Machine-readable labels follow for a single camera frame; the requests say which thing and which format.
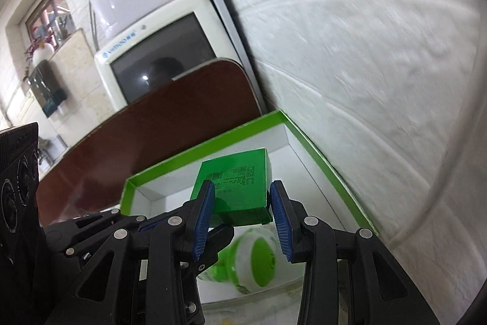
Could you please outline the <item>dark wall-mounted dispenser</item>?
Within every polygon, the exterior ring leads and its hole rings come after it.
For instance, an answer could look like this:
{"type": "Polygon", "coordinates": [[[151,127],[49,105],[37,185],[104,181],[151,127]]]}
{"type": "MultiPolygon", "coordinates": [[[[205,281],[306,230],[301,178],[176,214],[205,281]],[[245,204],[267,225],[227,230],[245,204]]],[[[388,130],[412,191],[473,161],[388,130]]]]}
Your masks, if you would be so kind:
{"type": "Polygon", "coordinates": [[[68,98],[55,76],[51,63],[46,59],[34,67],[28,77],[28,83],[46,118],[50,118],[68,98]]]}

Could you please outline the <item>green white storage box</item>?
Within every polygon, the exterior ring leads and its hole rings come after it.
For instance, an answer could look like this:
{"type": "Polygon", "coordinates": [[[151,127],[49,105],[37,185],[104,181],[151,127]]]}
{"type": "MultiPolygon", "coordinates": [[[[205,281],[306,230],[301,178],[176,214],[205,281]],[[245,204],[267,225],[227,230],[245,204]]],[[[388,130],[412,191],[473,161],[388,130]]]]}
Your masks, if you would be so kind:
{"type": "Polygon", "coordinates": [[[356,232],[374,225],[352,190],[301,129],[282,111],[274,111],[198,144],[126,180],[124,215],[147,218],[175,210],[189,200],[202,162],[265,148],[272,179],[282,181],[291,199],[332,228],[356,232]]]}

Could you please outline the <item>green white round container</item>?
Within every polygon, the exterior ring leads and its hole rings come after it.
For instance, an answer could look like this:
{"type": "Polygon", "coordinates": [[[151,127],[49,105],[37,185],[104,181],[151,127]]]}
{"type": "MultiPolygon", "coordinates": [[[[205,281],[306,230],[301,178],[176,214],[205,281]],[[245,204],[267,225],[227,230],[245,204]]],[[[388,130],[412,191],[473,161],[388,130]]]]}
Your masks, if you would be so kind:
{"type": "Polygon", "coordinates": [[[244,295],[267,288],[276,275],[277,239],[265,227],[254,227],[235,237],[218,253],[218,261],[198,278],[230,283],[244,295]]]}

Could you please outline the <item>white cabinet with dark window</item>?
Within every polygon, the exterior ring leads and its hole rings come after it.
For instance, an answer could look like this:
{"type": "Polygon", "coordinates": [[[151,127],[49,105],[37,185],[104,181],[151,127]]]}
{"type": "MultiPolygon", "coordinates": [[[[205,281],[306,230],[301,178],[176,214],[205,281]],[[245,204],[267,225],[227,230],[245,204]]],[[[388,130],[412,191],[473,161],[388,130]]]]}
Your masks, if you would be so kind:
{"type": "Polygon", "coordinates": [[[238,63],[267,108],[223,0],[174,0],[109,41],[94,57],[115,111],[215,58],[238,63]]]}

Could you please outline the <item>window with frame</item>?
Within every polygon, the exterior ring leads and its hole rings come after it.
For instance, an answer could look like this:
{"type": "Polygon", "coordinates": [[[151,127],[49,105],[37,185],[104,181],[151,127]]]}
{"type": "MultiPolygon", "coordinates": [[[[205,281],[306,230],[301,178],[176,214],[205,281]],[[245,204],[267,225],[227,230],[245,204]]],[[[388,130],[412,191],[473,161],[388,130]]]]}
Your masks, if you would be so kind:
{"type": "Polygon", "coordinates": [[[25,42],[44,40],[55,50],[76,30],[67,0],[40,0],[21,22],[25,42]]]}

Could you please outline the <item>white vase with flowers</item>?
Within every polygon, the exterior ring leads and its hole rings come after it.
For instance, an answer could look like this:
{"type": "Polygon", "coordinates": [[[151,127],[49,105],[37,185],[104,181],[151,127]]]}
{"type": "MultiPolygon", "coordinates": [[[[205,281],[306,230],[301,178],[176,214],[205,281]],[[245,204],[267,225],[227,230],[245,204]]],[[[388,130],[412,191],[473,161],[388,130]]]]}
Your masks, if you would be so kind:
{"type": "Polygon", "coordinates": [[[22,79],[23,82],[30,76],[30,68],[34,68],[42,60],[49,60],[55,53],[55,49],[51,43],[52,36],[53,34],[48,32],[44,37],[33,39],[27,51],[24,52],[26,68],[22,79]]]}

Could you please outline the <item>small green box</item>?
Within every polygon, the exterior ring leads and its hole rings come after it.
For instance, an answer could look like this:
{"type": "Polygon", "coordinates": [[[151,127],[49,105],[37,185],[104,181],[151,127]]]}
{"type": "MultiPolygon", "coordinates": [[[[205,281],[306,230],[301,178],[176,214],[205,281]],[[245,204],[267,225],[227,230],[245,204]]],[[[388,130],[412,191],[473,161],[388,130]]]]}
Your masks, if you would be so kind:
{"type": "Polygon", "coordinates": [[[191,192],[193,200],[206,180],[213,182],[215,188],[212,227],[220,224],[240,227],[272,221],[268,198],[272,166],[265,148],[202,162],[191,192]]]}

